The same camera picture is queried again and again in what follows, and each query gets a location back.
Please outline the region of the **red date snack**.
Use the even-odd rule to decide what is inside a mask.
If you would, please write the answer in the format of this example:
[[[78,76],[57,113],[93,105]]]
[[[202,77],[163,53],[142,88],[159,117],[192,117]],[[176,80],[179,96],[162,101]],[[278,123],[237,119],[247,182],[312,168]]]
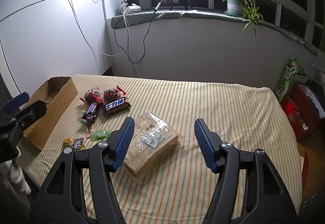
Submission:
[[[104,103],[104,96],[99,87],[89,89],[84,97],[80,97],[80,100],[86,104],[87,106],[90,106],[92,103]]]

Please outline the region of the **black small candy packet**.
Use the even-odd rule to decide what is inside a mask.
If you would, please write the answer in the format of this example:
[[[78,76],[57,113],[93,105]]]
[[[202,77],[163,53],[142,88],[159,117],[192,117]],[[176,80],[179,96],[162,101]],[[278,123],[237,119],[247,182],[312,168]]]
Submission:
[[[83,145],[84,138],[75,138],[72,143],[72,147],[75,151],[84,150],[85,147]]]

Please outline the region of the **yellow jelly cup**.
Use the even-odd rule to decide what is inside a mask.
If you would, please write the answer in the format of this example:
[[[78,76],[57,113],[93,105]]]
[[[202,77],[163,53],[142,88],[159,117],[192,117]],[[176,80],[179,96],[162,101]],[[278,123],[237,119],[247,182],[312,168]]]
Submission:
[[[62,140],[62,149],[64,150],[68,147],[72,148],[72,139],[70,137]]]

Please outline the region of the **white power strip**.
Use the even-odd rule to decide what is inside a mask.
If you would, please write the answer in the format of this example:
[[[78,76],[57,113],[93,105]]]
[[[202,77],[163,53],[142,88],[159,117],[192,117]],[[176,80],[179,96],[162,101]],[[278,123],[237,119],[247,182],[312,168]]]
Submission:
[[[142,8],[137,4],[129,5],[128,3],[122,3],[120,6],[120,11],[124,15],[140,12],[141,10]]]

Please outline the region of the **Snickers bar English label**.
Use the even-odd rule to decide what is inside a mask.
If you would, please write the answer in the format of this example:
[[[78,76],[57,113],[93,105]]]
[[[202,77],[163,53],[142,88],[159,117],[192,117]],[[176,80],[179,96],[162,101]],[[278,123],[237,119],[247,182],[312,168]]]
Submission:
[[[83,114],[81,119],[84,122],[88,122],[88,123],[94,122],[98,116],[101,106],[102,104],[98,102],[91,103],[87,111]]]

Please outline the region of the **brown cardboard box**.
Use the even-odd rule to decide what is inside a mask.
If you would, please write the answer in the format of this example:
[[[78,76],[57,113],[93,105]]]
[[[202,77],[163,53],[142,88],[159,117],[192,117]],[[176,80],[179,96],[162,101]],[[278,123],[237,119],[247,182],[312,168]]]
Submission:
[[[50,78],[32,95],[27,105],[41,100],[47,107],[45,116],[24,132],[36,148],[43,149],[56,123],[77,94],[72,78],[62,76]]]

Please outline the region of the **red walnut snack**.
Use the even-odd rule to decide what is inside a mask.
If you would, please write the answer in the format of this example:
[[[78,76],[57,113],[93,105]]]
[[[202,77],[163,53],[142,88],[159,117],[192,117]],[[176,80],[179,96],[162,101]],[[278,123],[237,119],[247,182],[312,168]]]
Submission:
[[[120,88],[118,85],[114,88],[106,89],[103,93],[104,101],[106,104],[117,101],[120,98],[123,98],[127,93]]]

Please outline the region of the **red gift box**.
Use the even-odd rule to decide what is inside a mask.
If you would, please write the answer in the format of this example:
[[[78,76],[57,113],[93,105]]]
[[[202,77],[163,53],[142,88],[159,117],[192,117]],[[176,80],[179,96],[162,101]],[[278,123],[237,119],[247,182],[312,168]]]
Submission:
[[[302,84],[293,86],[280,102],[289,123],[300,141],[324,125],[324,107],[311,89]]]

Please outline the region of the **Snickers bar Chinese label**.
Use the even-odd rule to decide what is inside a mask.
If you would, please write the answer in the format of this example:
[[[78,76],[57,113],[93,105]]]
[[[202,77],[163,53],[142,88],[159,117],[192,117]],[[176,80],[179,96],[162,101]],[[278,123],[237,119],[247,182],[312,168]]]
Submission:
[[[113,114],[118,112],[119,110],[130,108],[131,104],[129,103],[127,97],[121,97],[117,99],[116,101],[113,101],[111,103],[107,103],[103,106],[102,112],[104,116]]]

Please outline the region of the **packaged bread loaf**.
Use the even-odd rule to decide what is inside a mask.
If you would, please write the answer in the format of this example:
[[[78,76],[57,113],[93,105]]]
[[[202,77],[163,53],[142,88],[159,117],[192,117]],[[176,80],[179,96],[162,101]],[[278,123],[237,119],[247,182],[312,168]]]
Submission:
[[[181,135],[164,120],[148,111],[135,119],[134,135],[123,168],[140,183],[158,159],[165,157],[179,143]]]

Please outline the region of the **green snack bag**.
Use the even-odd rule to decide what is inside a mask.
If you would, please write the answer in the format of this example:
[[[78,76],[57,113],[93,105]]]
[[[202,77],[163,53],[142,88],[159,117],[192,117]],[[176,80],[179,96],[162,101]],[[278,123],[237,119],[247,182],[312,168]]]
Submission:
[[[292,56],[289,63],[284,67],[274,90],[276,98],[281,102],[284,96],[291,92],[295,84],[305,84],[307,80],[308,77],[303,67],[299,64],[297,58]]]

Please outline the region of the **pink green candy stick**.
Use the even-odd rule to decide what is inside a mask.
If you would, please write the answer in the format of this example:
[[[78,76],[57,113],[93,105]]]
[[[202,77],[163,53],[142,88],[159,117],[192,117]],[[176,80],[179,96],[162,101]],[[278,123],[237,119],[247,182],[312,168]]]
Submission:
[[[93,134],[93,120],[86,120],[86,119],[80,119],[81,123],[86,125],[86,138],[89,139],[92,137]]]

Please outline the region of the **potted spider plant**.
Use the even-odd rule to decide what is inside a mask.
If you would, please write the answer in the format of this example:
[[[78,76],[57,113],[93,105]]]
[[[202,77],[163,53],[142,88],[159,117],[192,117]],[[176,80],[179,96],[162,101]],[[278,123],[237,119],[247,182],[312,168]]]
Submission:
[[[222,0],[222,2],[227,4],[226,12],[228,15],[247,20],[242,31],[251,25],[255,38],[257,34],[256,27],[259,26],[260,22],[264,22],[264,17],[259,12],[256,0]]]

